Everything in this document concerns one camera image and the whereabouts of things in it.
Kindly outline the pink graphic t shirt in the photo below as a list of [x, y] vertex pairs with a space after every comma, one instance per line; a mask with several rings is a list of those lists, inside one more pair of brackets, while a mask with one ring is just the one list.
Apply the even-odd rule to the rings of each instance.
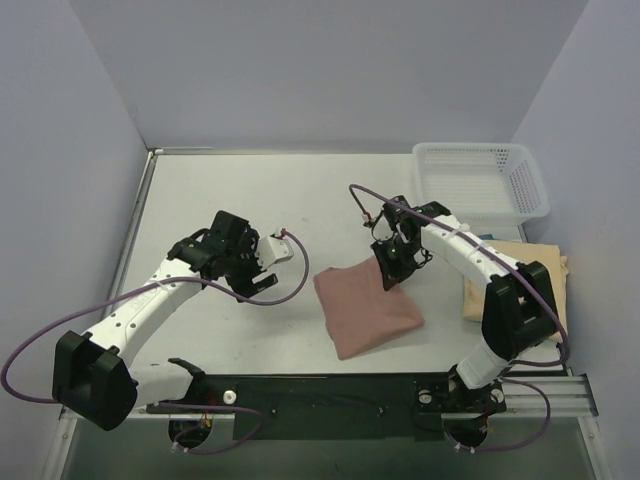
[[416, 303], [396, 285], [386, 291], [375, 258], [347, 268], [329, 267], [313, 278], [325, 325], [344, 361], [425, 324]]

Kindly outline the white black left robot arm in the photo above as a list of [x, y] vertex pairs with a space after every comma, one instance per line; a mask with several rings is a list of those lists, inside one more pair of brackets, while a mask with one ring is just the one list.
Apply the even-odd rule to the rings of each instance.
[[210, 227], [176, 242], [145, 283], [83, 334], [65, 333], [54, 355], [52, 396], [105, 431], [137, 407], [171, 400], [184, 412], [205, 401], [205, 373], [177, 357], [136, 368], [144, 344], [206, 282], [224, 279], [238, 300], [274, 286], [269, 267], [293, 256], [283, 234], [261, 236], [250, 223], [220, 211]]

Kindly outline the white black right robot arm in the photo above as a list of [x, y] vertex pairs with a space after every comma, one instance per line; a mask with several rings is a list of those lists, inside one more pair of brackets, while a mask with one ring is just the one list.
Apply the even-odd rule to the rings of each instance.
[[557, 313], [551, 277], [538, 261], [524, 263], [491, 248], [446, 207], [430, 202], [410, 207], [397, 196], [379, 216], [391, 237], [371, 244], [383, 288], [407, 280], [438, 256], [484, 291], [482, 339], [452, 369], [446, 396], [458, 409], [469, 409], [482, 389], [519, 361], [521, 354], [548, 337], [566, 333]]

